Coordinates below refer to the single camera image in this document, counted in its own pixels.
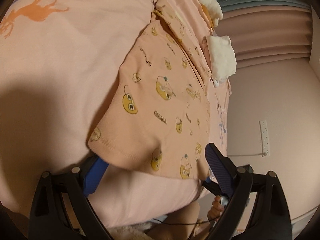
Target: bed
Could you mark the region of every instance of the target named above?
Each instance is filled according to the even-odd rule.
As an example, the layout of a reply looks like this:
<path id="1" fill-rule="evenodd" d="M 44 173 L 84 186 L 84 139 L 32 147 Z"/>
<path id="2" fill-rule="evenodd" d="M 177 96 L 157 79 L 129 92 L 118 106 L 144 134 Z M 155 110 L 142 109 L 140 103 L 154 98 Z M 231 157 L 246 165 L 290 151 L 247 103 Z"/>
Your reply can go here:
<path id="1" fill-rule="evenodd" d="M 29 215 L 44 170 L 88 157 L 87 141 L 119 84 L 118 70 L 157 0 L 14 0 L 0 25 L 0 200 Z M 167 0 L 201 48 L 210 28 L 198 0 Z M 210 81 L 209 142 L 227 154 L 228 81 Z M 206 195 L 198 179 L 110 165 L 89 201 L 106 227 L 139 223 Z M 72 212 L 68 199 L 67 209 Z"/>

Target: garment with cartoon print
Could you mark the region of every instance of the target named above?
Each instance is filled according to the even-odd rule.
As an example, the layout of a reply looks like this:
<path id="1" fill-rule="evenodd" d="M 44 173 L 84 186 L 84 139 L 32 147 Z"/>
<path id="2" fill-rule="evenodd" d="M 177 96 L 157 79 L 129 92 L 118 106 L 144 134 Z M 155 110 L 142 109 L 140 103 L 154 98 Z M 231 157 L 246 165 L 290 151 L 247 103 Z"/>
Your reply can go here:
<path id="1" fill-rule="evenodd" d="M 88 145 L 115 166 L 205 179 L 210 69 L 166 0 L 119 69 L 119 87 Z"/>

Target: orange print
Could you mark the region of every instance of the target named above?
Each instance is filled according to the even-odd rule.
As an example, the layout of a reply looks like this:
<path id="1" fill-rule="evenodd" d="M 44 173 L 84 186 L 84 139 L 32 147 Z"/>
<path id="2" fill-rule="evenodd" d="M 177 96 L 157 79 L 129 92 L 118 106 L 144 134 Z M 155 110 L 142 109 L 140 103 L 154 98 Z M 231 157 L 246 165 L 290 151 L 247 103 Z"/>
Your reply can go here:
<path id="1" fill-rule="evenodd" d="M 4 35 L 5 39 L 8 38 L 12 33 L 16 18 L 18 18 L 20 15 L 26 16 L 35 22 L 42 22 L 53 12 L 67 12 L 69 10 L 69 7 L 64 10 L 53 8 L 57 0 L 54 0 L 54 2 L 43 7 L 38 5 L 38 3 L 41 1 L 42 0 L 34 0 L 31 4 L 28 4 L 17 11 L 13 9 L 7 17 L 3 18 L 2 22 L 0 23 L 0 35 L 4 34 L 8 28 L 10 28 L 9 32 Z"/>

